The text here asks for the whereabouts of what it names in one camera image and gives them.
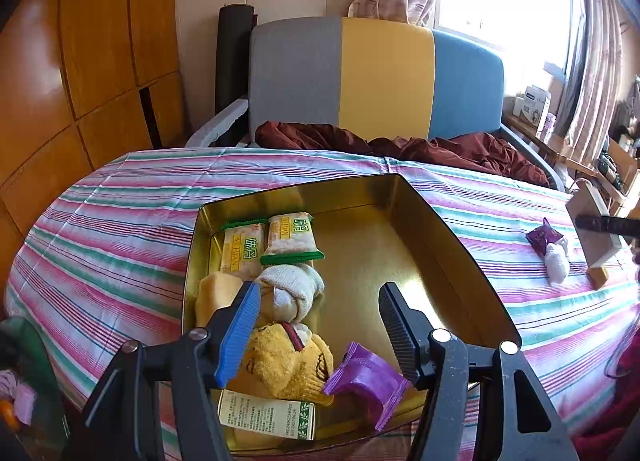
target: striped tablecloth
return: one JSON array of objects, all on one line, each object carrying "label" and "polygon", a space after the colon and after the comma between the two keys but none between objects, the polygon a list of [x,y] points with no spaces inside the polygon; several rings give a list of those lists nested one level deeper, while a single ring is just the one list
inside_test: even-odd
[{"label": "striped tablecloth", "polygon": [[[607,285],[594,291],[578,253],[569,278],[552,287],[524,235],[546,217],[575,237],[568,196],[497,176],[325,151],[133,152],[70,187],[38,219],[15,258],[5,308],[40,330],[63,391],[80,407],[125,340],[153,345],[179,335],[191,231],[203,203],[387,172],[407,178],[478,261],[559,414],[570,431],[583,428],[612,397],[604,365],[636,313],[636,266],[621,251],[607,264]],[[471,459],[477,417],[472,394],[461,459]],[[170,405],[162,419],[167,458],[178,459]],[[311,457],[404,459],[410,440],[404,427]]]}]

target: white box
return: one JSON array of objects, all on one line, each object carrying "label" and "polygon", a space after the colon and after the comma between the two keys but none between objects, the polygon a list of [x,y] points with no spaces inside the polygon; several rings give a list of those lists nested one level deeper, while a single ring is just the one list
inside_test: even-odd
[{"label": "white box", "polygon": [[536,133],[542,132],[546,114],[551,103],[551,93],[539,87],[529,86],[524,93],[524,101],[520,109],[520,117],[525,118],[536,128]]}]

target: silver screw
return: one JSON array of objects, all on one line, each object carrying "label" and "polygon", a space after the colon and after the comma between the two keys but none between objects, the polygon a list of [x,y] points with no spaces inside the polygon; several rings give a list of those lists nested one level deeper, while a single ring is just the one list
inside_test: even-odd
[{"label": "silver screw", "polygon": [[433,333],[431,333],[431,336],[433,336],[434,340],[437,340],[438,342],[448,342],[449,340],[451,340],[451,333],[449,333],[449,331],[447,331],[446,329],[434,329]]},{"label": "silver screw", "polygon": [[207,337],[208,333],[204,327],[194,327],[189,332],[189,338],[191,340],[204,340]]},{"label": "silver screw", "polygon": [[502,342],[500,344],[500,349],[508,355],[514,355],[518,352],[518,346],[516,346],[513,342]]},{"label": "silver screw", "polygon": [[138,342],[137,340],[127,340],[124,344],[122,344],[122,346],[120,346],[120,349],[123,353],[132,353],[133,351],[138,349],[139,345],[140,342]]}]

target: yellow block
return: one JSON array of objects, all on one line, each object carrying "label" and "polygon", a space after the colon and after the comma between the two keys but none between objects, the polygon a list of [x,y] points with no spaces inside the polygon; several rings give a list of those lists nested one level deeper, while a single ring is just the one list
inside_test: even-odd
[{"label": "yellow block", "polygon": [[426,138],[434,72],[431,30],[400,22],[343,19],[338,125],[365,140]]}]

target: blue headboard panel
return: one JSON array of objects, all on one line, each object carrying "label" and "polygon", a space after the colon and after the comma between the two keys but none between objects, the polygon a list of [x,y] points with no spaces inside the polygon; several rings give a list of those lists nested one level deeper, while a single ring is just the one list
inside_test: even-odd
[{"label": "blue headboard panel", "polygon": [[429,139],[495,131],[502,117],[502,60],[446,32],[434,30],[433,38],[436,69]]}]

